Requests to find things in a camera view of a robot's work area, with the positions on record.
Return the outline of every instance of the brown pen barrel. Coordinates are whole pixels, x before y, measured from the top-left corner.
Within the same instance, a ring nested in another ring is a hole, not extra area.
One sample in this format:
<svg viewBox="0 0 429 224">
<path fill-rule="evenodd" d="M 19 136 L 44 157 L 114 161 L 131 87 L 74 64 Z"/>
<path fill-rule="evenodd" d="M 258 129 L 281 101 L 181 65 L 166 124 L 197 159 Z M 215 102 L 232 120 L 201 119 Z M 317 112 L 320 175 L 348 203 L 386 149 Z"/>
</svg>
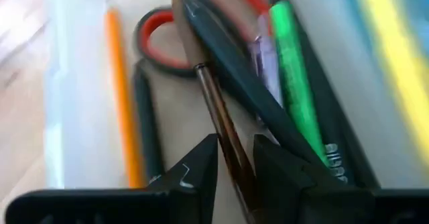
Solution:
<svg viewBox="0 0 429 224">
<path fill-rule="evenodd" d="M 219 135 L 225 162 L 234 188 L 241 202 L 248 223 L 255 223 L 253 216 L 259 210 L 260 201 L 257 197 L 256 179 L 250 161 L 241 145 L 239 136 L 235 131 L 234 123 L 229 117 L 225 102 L 223 101 L 219 85 L 212 77 L 210 70 L 204 64 L 195 66 L 197 77 L 200 81 L 204 99 L 212 118 L 214 128 Z"/>
</svg>

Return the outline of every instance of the green highlighter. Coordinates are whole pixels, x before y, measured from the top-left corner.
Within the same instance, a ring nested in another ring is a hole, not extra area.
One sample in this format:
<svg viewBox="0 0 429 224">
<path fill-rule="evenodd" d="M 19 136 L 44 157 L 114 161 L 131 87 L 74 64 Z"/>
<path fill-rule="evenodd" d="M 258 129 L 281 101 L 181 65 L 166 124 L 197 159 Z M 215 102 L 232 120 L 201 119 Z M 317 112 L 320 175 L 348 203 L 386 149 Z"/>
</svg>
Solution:
<svg viewBox="0 0 429 224">
<path fill-rule="evenodd" d="M 287 1 L 280 1 L 269 10 L 269 13 L 279 58 L 284 108 L 289 111 L 311 148 L 328 166 L 291 6 Z"/>
</svg>

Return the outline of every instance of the wooden surface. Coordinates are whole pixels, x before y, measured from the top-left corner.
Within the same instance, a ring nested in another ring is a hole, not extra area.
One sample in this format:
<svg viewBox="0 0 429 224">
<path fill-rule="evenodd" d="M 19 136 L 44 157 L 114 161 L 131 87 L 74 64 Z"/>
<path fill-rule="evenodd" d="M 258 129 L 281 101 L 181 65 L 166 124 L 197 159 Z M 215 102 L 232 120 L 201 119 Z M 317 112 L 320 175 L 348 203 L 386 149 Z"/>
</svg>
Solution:
<svg viewBox="0 0 429 224">
<path fill-rule="evenodd" d="M 45 186 L 43 0 L 0 0 L 0 223 L 17 195 Z"/>
</svg>

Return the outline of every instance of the orange pencil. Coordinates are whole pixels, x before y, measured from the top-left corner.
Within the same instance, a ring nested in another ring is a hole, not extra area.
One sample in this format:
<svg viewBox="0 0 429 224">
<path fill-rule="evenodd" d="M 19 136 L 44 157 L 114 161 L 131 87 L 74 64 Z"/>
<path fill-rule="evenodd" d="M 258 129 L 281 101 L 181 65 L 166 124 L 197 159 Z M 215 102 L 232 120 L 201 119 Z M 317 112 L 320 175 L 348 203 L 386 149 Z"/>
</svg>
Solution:
<svg viewBox="0 0 429 224">
<path fill-rule="evenodd" d="M 137 126 L 133 115 L 132 96 L 127 78 L 125 55 L 121 43 L 121 24 L 118 11 L 110 5 L 108 5 L 105 14 L 105 27 L 129 187 L 143 188 L 146 187 L 147 180 L 143 174 L 143 160 L 141 160 L 141 151 L 138 144 L 139 139 L 136 132 Z"/>
</svg>

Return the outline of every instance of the yellow object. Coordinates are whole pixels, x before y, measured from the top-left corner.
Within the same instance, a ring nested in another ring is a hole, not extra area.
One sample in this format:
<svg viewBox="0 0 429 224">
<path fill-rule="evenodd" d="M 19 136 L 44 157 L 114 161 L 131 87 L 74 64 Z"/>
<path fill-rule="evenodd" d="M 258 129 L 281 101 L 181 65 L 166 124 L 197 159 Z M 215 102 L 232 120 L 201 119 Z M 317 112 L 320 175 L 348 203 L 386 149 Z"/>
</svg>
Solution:
<svg viewBox="0 0 429 224">
<path fill-rule="evenodd" d="M 424 56 L 415 45 L 395 0 L 360 2 L 371 23 L 384 73 L 417 143 L 418 153 L 429 166 L 429 96 Z"/>
<path fill-rule="evenodd" d="M 133 115 L 130 86 L 128 84 L 125 55 L 121 39 L 121 24 L 118 12 L 110 8 L 105 14 L 105 27 L 107 43 L 113 71 L 113 84 L 115 85 L 116 104 L 121 131 L 125 168 L 128 175 L 129 187 L 142 188 L 147 185 L 143 174 L 143 161 L 138 145 L 137 126 Z"/>
</svg>

